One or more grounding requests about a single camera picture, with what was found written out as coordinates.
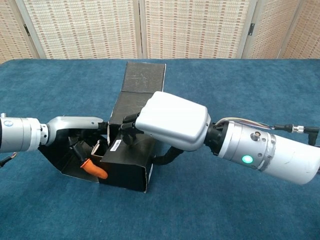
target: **blue tabletop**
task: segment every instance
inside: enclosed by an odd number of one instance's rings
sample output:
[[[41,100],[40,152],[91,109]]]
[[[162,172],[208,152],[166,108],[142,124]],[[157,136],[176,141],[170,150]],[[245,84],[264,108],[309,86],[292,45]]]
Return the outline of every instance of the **blue tabletop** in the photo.
[[[164,91],[242,117],[320,126],[320,60],[163,59]],[[47,123],[108,120],[127,60],[11,60],[0,112]],[[277,132],[302,143],[304,134]],[[0,154],[0,159],[7,154]],[[153,168],[147,193],[62,175],[39,152],[0,169],[0,239],[320,239],[320,175],[300,186],[213,156],[208,147]]]

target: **blue carpet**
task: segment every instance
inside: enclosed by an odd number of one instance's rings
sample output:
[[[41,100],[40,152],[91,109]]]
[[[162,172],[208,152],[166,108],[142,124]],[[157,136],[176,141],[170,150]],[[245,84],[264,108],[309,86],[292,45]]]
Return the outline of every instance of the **blue carpet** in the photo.
[[[134,61],[166,63],[164,90],[206,105],[213,121],[320,125],[320,60]],[[41,123],[108,120],[125,67],[113,59],[8,61],[0,111]],[[320,175],[295,185],[205,146],[155,166],[146,194],[62,175],[40,152],[21,152],[0,169],[0,204],[0,239],[320,239]]]

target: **green led light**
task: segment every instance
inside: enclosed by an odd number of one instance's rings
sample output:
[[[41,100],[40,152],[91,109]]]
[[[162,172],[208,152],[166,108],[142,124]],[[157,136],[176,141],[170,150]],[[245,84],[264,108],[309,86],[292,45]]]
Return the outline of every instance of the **green led light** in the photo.
[[[244,162],[245,164],[251,164],[254,161],[254,158],[250,155],[244,155],[242,157],[242,162]]]

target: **orange object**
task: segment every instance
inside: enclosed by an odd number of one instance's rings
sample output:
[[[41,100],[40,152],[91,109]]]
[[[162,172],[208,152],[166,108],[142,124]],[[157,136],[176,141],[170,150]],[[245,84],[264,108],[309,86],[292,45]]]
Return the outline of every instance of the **orange object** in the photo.
[[[90,158],[88,158],[88,160],[81,165],[81,168],[84,169],[88,174],[96,176],[100,179],[108,178],[108,173],[101,167],[95,165]]]

